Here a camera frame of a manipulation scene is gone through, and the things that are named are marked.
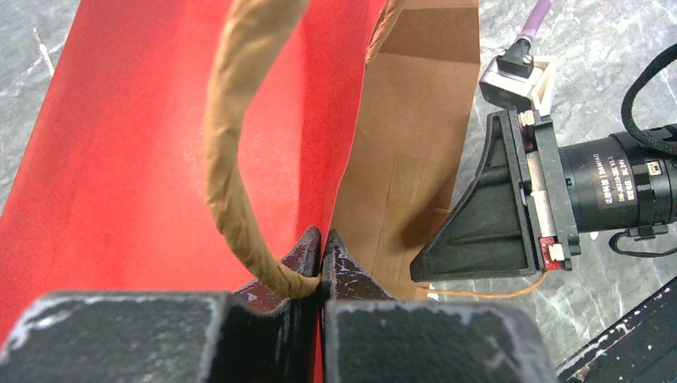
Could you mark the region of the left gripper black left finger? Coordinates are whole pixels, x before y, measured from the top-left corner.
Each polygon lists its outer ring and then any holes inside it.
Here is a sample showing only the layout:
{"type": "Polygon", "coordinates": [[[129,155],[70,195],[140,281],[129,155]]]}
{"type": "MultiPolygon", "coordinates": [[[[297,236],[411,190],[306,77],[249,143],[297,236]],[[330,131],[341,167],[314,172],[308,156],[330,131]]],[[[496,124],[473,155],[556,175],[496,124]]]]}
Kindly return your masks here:
{"type": "Polygon", "coordinates": [[[308,382],[319,295],[67,291],[33,302],[1,351],[4,382],[308,382]]]}

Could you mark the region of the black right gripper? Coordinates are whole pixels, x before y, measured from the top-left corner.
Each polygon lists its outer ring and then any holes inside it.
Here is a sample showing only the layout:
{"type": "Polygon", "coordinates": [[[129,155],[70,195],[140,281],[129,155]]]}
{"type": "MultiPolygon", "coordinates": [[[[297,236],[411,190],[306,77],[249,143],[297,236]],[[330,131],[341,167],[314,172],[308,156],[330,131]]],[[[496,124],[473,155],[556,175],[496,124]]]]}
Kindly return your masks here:
{"type": "Polygon", "coordinates": [[[552,120],[505,110],[486,121],[473,182],[410,263],[415,282],[572,269],[580,235],[653,239],[676,220],[676,157],[627,132],[561,147],[552,120]]]}

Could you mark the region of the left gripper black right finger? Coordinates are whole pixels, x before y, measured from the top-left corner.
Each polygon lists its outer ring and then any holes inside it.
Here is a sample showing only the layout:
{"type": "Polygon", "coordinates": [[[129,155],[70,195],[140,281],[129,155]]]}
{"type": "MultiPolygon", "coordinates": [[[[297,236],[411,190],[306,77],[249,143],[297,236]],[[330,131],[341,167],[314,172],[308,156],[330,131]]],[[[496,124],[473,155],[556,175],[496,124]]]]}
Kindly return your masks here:
{"type": "Polygon", "coordinates": [[[536,323],[501,302],[396,299],[331,230],[323,255],[327,382],[554,382],[536,323]]]}

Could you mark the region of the red paper bag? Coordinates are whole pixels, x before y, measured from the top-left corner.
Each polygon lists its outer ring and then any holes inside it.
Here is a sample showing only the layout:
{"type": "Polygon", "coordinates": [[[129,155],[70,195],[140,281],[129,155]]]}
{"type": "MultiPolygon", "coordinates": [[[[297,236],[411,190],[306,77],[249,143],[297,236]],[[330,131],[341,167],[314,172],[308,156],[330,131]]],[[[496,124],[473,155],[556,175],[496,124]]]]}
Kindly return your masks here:
{"type": "Polygon", "coordinates": [[[411,258],[451,196],[475,1],[83,1],[1,217],[1,343],[67,291],[319,295],[411,258]]]}

